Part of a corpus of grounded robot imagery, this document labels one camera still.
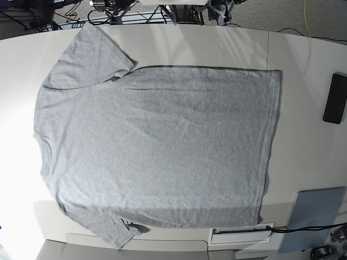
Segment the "grey T-shirt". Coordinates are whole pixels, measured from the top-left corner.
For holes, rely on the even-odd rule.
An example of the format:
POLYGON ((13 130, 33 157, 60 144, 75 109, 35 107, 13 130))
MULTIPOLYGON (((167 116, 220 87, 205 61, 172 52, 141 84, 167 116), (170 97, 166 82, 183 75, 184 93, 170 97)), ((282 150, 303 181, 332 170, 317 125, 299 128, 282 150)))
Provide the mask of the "grey T-shirt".
POLYGON ((120 249, 145 226, 256 225, 282 74, 135 68, 86 24, 38 91, 41 176, 61 212, 120 249))

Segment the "blue-grey flat board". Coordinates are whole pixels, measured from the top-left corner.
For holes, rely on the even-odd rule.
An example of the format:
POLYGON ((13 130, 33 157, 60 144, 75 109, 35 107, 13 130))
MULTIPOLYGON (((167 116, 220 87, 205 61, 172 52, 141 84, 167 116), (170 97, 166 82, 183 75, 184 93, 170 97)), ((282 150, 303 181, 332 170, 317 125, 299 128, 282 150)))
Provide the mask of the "blue-grey flat board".
MULTIPOLYGON (((307 190, 297 193, 287 228, 332 225, 345 192, 344 187, 307 190)), ((283 236, 278 253, 311 249, 322 245, 328 230, 296 231, 283 236)))

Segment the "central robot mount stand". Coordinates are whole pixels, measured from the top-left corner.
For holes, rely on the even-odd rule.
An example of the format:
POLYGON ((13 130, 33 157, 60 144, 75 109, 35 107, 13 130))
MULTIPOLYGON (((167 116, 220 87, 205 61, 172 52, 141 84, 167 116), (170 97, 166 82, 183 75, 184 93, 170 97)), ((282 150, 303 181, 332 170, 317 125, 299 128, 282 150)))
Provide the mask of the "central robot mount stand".
POLYGON ((164 23, 169 20, 174 24, 205 25, 203 11, 210 1, 203 1, 201 5, 159 5, 164 23))

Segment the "black rectangular box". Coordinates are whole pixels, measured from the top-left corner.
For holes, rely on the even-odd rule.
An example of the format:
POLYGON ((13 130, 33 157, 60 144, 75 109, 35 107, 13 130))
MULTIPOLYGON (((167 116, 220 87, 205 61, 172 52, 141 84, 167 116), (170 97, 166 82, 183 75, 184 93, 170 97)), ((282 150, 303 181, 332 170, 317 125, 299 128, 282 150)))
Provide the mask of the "black rectangular box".
POLYGON ((323 121, 331 124, 340 124, 346 105, 346 74, 333 73, 323 121))

